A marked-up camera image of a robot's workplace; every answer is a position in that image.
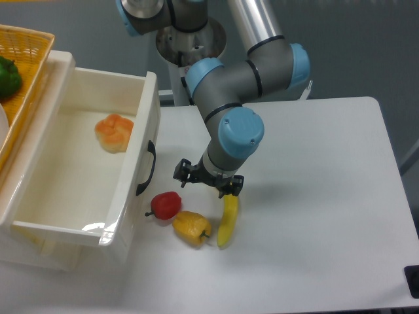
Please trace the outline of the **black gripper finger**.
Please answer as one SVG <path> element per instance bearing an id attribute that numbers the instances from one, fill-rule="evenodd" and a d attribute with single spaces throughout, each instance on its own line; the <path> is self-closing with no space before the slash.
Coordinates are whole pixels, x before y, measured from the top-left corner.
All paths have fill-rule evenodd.
<path id="1" fill-rule="evenodd" d="M 197 167 L 185 158 L 176 165 L 173 173 L 173 178 L 181 183 L 181 188 L 184 188 L 187 183 L 197 183 Z"/>
<path id="2" fill-rule="evenodd" d="M 232 176 L 227 181 L 223 182 L 221 186 L 217 187 L 219 191 L 219 199 L 227 195 L 231 195 L 235 197 L 239 196 L 240 192 L 242 191 L 243 185 L 244 185 L 244 176 L 241 176 L 241 175 Z"/>

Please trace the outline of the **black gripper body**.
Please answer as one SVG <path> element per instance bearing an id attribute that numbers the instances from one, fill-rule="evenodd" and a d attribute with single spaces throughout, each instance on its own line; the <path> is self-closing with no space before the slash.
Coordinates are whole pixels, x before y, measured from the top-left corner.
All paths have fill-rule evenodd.
<path id="1" fill-rule="evenodd" d="M 211 174 L 202 164 L 196 164 L 192 168 L 191 183 L 204 183 L 215 187 L 218 191 L 231 192 L 230 179 L 223 177 L 222 173 Z"/>

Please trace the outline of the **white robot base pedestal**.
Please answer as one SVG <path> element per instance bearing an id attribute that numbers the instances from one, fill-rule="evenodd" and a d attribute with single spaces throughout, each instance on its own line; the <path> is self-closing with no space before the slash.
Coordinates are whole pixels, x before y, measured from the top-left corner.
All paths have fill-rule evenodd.
<path id="1" fill-rule="evenodd" d="M 194 103 L 185 81 L 187 71 L 201 59 L 220 58 L 226 45 L 225 29 L 213 18 L 194 33 L 183 33 L 173 26 L 157 32 L 156 49 L 168 65 L 174 105 Z"/>

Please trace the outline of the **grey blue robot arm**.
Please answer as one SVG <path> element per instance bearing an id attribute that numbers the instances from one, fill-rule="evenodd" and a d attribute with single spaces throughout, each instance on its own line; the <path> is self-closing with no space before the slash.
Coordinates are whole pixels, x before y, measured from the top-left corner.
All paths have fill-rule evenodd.
<path id="1" fill-rule="evenodd" d="M 208 15 L 207 1 L 117 1 L 127 32 L 156 32 L 158 53 L 176 66 L 172 84 L 197 106 L 210 135 L 200 161 L 181 160 L 173 176 L 182 184 L 204 183 L 220 196 L 237 196 L 244 183 L 238 169 L 264 135 L 261 117 L 246 103 L 305 82 L 310 60 L 287 42 L 268 1 L 230 1 L 247 58 L 227 67 L 219 57 L 225 30 Z"/>

